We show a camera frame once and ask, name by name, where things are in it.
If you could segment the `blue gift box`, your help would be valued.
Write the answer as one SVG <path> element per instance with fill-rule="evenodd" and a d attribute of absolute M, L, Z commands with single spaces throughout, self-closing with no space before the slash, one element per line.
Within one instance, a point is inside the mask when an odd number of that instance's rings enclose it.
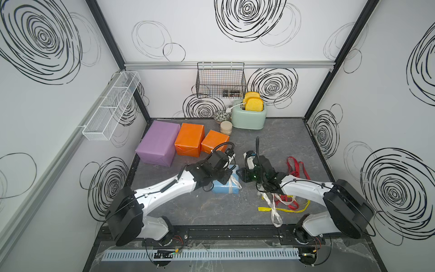
<path fill-rule="evenodd" d="M 212 192 L 214 192 L 214 193 L 221 193 L 221 194 L 229 194 L 228 193 L 227 183 L 226 184 L 222 184 L 220 181 L 214 180 L 213 181 Z"/>

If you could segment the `orange box red ribbon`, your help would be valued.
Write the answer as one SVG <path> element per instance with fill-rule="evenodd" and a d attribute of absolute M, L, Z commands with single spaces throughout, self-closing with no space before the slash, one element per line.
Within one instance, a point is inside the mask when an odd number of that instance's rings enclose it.
<path fill-rule="evenodd" d="M 177 155 L 200 157 L 201 143 L 204 138 L 205 127 L 203 125 L 183 123 L 174 143 Z"/>

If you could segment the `purple gift box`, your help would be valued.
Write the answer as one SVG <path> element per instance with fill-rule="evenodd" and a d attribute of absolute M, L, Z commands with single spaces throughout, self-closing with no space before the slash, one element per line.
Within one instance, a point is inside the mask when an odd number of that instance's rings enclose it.
<path fill-rule="evenodd" d="M 170 167 L 176 153 L 174 143 L 180 129 L 180 124 L 154 121 L 136 148 L 136 154 L 146 164 Z"/>

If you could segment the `yellow ribbon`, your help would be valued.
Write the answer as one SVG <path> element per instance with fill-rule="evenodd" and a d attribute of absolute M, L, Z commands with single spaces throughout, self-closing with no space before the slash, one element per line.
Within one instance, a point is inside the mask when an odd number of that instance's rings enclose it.
<path fill-rule="evenodd" d="M 310 201 L 307 201 L 306 203 L 303 204 L 302 209 L 296 209 L 296 210 L 292 210 L 292 209 L 282 209 L 282 208 L 276 208 L 277 211 L 283 211 L 285 213 L 303 213 L 310 205 Z M 269 212 L 272 211 L 272 207 L 258 207 L 258 211 L 261 212 Z"/>

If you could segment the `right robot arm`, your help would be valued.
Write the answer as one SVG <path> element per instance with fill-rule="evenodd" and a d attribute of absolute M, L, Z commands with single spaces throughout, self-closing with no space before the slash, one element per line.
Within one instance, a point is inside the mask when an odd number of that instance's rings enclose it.
<path fill-rule="evenodd" d="M 331 233 L 359 239 L 367 229 L 374 229 L 371 224 L 374 208 L 349 182 L 342 179 L 315 181 L 309 175 L 301 177 L 303 166 L 298 161 L 289 164 L 287 172 L 278 172 L 260 155 L 259 141 L 255 150 L 243 154 L 243 159 L 237 174 L 241 181 L 255 183 L 270 209 L 273 226 L 279 228 L 284 224 L 278 213 L 279 203 L 288 206 L 299 197 L 325 207 L 321 213 L 303 215 L 295 224 L 293 235 L 298 243 L 308 244 L 312 239 Z"/>

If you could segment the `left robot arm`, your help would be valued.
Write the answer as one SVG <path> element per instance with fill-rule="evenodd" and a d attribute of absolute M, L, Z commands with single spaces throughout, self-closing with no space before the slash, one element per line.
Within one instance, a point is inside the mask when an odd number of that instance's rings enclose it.
<path fill-rule="evenodd" d="M 150 187 L 132 190 L 122 188 L 105 213 L 105 223 L 115 245 L 125 246 L 135 239 L 151 239 L 166 246 L 175 237 L 174 228 L 165 216 L 155 218 L 149 213 L 166 202 L 205 188 L 219 181 L 225 184 L 235 168 L 234 151 L 212 151 L 204 160 L 183 166 L 180 172 Z"/>

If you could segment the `mint green toaster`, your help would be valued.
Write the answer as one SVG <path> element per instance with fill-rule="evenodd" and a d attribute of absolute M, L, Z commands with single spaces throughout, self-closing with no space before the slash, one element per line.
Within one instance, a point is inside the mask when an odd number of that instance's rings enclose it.
<path fill-rule="evenodd" d="M 246 111 L 242 109 L 242 100 L 234 100 L 231 112 L 231 122 L 234 128 L 261 130 L 264 127 L 267 108 L 264 107 L 262 112 Z"/>

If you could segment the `small jar with beige lid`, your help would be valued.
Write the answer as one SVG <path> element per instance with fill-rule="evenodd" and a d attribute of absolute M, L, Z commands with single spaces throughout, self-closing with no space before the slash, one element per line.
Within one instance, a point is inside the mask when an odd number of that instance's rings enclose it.
<path fill-rule="evenodd" d="M 223 121 L 220 124 L 220 132 L 230 136 L 232 134 L 233 125 L 230 121 Z"/>

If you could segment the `front yellow sponge toast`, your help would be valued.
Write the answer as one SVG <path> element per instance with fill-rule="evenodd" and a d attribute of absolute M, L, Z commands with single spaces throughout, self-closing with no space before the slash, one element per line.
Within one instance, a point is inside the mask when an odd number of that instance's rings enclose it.
<path fill-rule="evenodd" d="M 246 101 L 245 110 L 253 112 L 262 112 L 264 109 L 263 100 L 259 97 L 251 97 Z"/>

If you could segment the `yellow sponge toast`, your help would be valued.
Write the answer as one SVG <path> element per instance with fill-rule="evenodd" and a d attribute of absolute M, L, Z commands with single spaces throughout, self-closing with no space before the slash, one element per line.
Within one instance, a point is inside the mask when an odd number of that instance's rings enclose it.
<path fill-rule="evenodd" d="M 244 96 L 243 102 L 246 103 L 251 98 L 260 98 L 260 94 L 258 92 L 247 92 Z"/>
<path fill-rule="evenodd" d="M 262 112 L 264 109 L 263 100 L 259 97 L 251 97 L 246 101 L 245 110 L 253 112 Z"/>

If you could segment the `patterned ceramic bowl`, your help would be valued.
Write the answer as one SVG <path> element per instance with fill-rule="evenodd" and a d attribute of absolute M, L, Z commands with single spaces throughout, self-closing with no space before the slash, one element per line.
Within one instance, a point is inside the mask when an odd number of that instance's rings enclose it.
<path fill-rule="evenodd" d="M 222 123 L 224 121 L 230 120 L 231 115 L 226 111 L 216 111 L 213 115 L 213 118 L 217 123 Z"/>

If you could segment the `rear yellow sponge toast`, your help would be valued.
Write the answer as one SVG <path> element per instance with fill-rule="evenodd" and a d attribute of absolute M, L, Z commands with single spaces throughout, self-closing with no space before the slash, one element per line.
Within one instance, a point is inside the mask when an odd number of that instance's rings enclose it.
<path fill-rule="evenodd" d="M 247 92 L 244 96 L 243 102 L 246 103 L 251 98 L 260 98 L 260 94 L 258 92 Z"/>

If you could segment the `spice jars in basket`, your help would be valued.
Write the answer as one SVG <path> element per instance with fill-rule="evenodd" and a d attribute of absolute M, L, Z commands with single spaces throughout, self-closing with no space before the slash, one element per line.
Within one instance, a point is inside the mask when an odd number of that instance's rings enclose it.
<path fill-rule="evenodd" d="M 223 98 L 233 98 L 240 97 L 241 92 L 239 90 L 223 90 L 222 97 Z"/>

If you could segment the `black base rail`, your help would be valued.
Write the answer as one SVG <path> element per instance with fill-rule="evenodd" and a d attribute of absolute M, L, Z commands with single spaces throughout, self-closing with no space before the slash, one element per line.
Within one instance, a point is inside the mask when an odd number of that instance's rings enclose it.
<path fill-rule="evenodd" d="M 326 243 L 326 234 L 309 236 L 297 224 L 273 225 L 205 225 L 205 226 L 173 226 L 170 223 L 139 224 L 122 227 L 114 233 L 108 226 L 99 231 L 94 246 L 103 241 L 111 241 L 121 247 L 132 241 L 149 239 L 150 245 L 160 247 L 183 245 L 193 240 L 268 240 L 278 239 L 281 245 L 293 247 L 313 247 Z"/>

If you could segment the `white mesh wall shelf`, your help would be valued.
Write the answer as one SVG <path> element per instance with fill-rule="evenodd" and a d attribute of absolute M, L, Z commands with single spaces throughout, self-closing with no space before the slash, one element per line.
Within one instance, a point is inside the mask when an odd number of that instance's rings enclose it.
<path fill-rule="evenodd" d="M 140 76 L 136 71 L 123 70 L 114 74 L 101 103 L 82 131 L 89 141 L 108 141 L 112 138 L 139 83 Z"/>

